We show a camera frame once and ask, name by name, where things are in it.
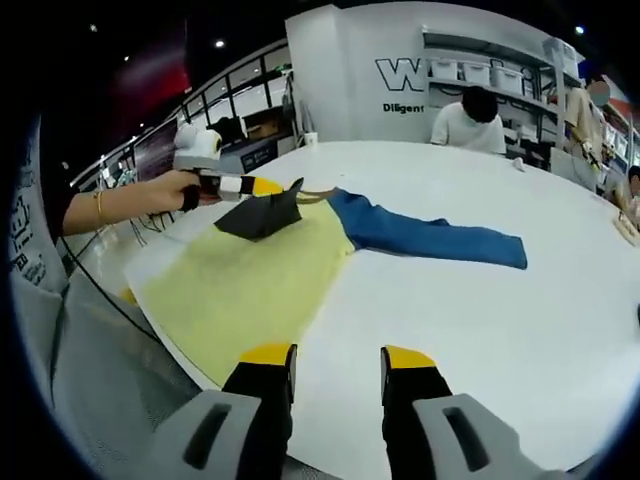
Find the black cable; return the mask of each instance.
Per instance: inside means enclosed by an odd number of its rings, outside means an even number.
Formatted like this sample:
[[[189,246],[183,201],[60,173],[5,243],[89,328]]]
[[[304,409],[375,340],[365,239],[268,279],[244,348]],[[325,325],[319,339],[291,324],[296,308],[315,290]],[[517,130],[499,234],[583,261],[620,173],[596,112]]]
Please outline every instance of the black cable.
[[[118,305],[116,302],[114,302],[111,297],[109,297],[109,294],[107,292],[104,291],[104,289],[98,284],[98,282],[95,281],[95,279],[91,276],[91,274],[87,271],[87,269],[84,267],[84,265],[82,265],[82,263],[80,262],[80,260],[78,259],[78,257],[76,257],[73,252],[71,252],[71,248],[69,247],[69,244],[67,243],[67,241],[64,239],[64,237],[60,237],[60,240],[62,240],[62,243],[64,244],[64,247],[67,249],[67,252],[69,253],[69,255],[71,256],[71,259],[74,261],[74,263],[78,266],[78,268],[80,268],[80,270],[82,270],[82,272],[86,275],[86,277],[89,279],[89,281],[91,283],[93,283],[93,286],[96,287],[96,289],[102,294],[102,296],[105,298],[105,300],[107,302],[109,302],[113,308],[115,308],[118,312],[120,312],[120,314],[126,318],[129,323],[131,323],[131,325],[133,325],[136,329],[138,329],[140,332],[142,332],[143,334],[145,334],[147,337],[149,337],[151,340],[153,340],[154,342],[156,342],[158,345],[162,346],[164,348],[164,346],[162,345],[162,342],[160,340],[158,340],[157,337],[155,337],[154,335],[152,335],[151,333],[147,332],[144,328],[142,328],[140,325],[138,325],[136,322],[133,321],[133,319],[127,315],[127,312],[125,312],[122,308],[120,308],[120,305]]]
[[[138,241],[141,247],[144,247],[147,244],[147,241],[142,237],[142,234],[140,233],[138,226],[133,221],[133,219],[129,220],[129,223],[131,224],[131,230],[133,230],[133,234],[136,236],[136,240]]]
[[[161,233],[160,229],[155,225],[153,220],[151,220],[151,222],[153,223],[153,227],[150,227],[149,225],[144,223],[144,220],[142,220],[142,217],[138,217],[138,220],[140,220],[140,225],[142,225],[147,230],[151,230],[152,232],[156,232],[156,233]]]

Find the gold bracelet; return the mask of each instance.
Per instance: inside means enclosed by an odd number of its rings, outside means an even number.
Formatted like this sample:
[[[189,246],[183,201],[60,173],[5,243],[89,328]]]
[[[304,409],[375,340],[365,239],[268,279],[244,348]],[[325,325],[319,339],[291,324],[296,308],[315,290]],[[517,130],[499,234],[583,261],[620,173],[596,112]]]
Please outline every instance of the gold bracelet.
[[[95,192],[93,194],[93,198],[96,199],[96,206],[98,207],[98,221],[100,222],[100,226],[102,226],[105,224],[104,218],[102,217],[102,190]]]

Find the white table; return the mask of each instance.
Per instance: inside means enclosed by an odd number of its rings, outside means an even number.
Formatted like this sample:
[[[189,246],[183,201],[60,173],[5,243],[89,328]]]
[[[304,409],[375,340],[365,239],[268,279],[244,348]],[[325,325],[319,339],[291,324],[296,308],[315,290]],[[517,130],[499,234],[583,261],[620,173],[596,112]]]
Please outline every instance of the white table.
[[[300,342],[289,453],[346,479],[390,478],[381,435],[379,348],[432,356],[454,393],[513,426],[523,452],[570,468],[606,443],[640,375],[640,250],[616,210],[564,179],[432,145],[326,143],[255,173],[305,189],[339,186],[391,211],[522,237],[529,267],[357,252]],[[232,204],[198,209],[127,268],[141,286]],[[203,388],[213,385],[155,326]]]

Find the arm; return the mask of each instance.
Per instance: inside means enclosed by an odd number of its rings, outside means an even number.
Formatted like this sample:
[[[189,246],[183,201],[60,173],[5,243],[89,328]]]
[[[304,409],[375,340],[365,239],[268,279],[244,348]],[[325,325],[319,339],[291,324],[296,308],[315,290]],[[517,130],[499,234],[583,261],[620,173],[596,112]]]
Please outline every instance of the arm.
[[[495,128],[493,129],[493,138],[491,144],[493,145],[493,153],[498,155],[507,154],[507,144],[504,141],[504,127],[502,126],[502,119],[500,115],[497,115],[493,120],[495,122]]]
[[[435,145],[447,145],[449,143],[449,127],[444,109],[438,112],[431,130],[431,143]]]
[[[618,207],[620,210],[622,210],[622,212],[629,218],[631,218],[630,216],[630,208],[629,208],[629,204],[624,196],[624,193],[622,191],[622,184],[619,184],[613,191],[612,195],[611,195],[611,203],[613,203],[616,207]]]
[[[569,98],[567,101],[567,109],[564,115],[564,121],[569,127],[571,138],[582,145],[587,139],[582,138],[578,131],[578,120],[580,118],[580,112],[582,109],[582,98],[580,97],[580,91],[574,88],[569,92]]]
[[[178,210],[184,202],[182,190],[199,184],[195,174],[170,171],[149,182],[105,190],[101,199],[102,215],[98,212],[98,199],[92,193],[79,193],[72,198],[65,213],[63,234],[86,233],[141,215]],[[202,204],[215,200],[205,198]]]

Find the white t-shirt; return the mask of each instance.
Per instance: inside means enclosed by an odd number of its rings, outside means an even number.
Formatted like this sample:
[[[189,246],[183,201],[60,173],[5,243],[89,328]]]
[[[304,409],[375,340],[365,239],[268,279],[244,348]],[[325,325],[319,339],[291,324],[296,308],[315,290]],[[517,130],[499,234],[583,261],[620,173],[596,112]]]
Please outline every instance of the white t-shirt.
[[[440,110],[433,124],[431,143],[502,155],[507,152],[500,115],[489,123],[479,123],[465,113],[460,102]]]

